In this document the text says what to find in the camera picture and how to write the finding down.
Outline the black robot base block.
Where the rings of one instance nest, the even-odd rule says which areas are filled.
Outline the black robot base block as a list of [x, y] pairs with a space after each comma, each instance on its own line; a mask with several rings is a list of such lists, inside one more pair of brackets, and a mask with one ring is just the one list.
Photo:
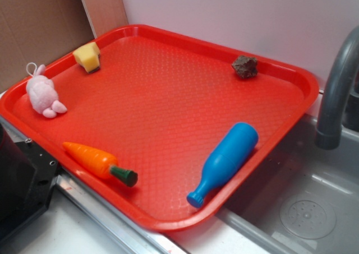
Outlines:
[[58, 161], [35, 141], [1, 127], [1, 243], [48, 210]]

